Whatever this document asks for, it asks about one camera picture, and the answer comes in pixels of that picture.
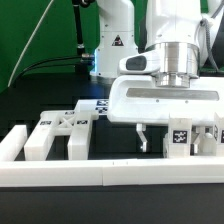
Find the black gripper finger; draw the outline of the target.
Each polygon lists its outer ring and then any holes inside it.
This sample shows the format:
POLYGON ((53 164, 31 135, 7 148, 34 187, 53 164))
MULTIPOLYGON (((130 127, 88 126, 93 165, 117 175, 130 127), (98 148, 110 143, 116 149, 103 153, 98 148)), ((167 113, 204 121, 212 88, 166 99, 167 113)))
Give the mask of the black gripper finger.
POLYGON ((193 126, 191 130, 191 139, 195 140, 199 135, 206 133, 205 126, 193 126))
POLYGON ((141 149, 143 152, 146 152, 147 151, 147 138, 145 137, 144 135, 144 132, 146 131, 146 125, 145 124, 140 124, 140 123, 137 123, 136 124, 136 132, 142 142, 142 146, 141 146, 141 149))

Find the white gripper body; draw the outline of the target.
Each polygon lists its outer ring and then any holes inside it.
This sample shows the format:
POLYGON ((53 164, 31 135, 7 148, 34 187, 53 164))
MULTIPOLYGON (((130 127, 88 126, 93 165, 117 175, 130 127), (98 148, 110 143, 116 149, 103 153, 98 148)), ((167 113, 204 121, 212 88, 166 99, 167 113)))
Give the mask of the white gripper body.
POLYGON ((152 51, 119 61, 107 117, 114 123, 166 125, 171 118, 186 118, 195 126, 211 125, 224 115, 224 75, 191 79, 185 87, 157 85, 160 59, 152 51))

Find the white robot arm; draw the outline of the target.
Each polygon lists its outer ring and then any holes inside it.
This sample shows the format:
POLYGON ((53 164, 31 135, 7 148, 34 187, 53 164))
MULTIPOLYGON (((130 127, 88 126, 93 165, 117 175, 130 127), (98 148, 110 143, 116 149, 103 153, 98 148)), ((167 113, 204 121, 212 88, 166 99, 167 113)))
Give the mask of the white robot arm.
POLYGON ((224 103, 224 77, 201 77, 213 62, 212 47, 224 13, 224 0, 148 0, 143 27, 146 44, 134 43, 134 8, 130 0, 96 0, 100 44, 91 78, 112 84, 108 119, 133 123, 147 149, 148 124, 167 124, 170 144, 190 145, 193 126, 209 125, 224 103))

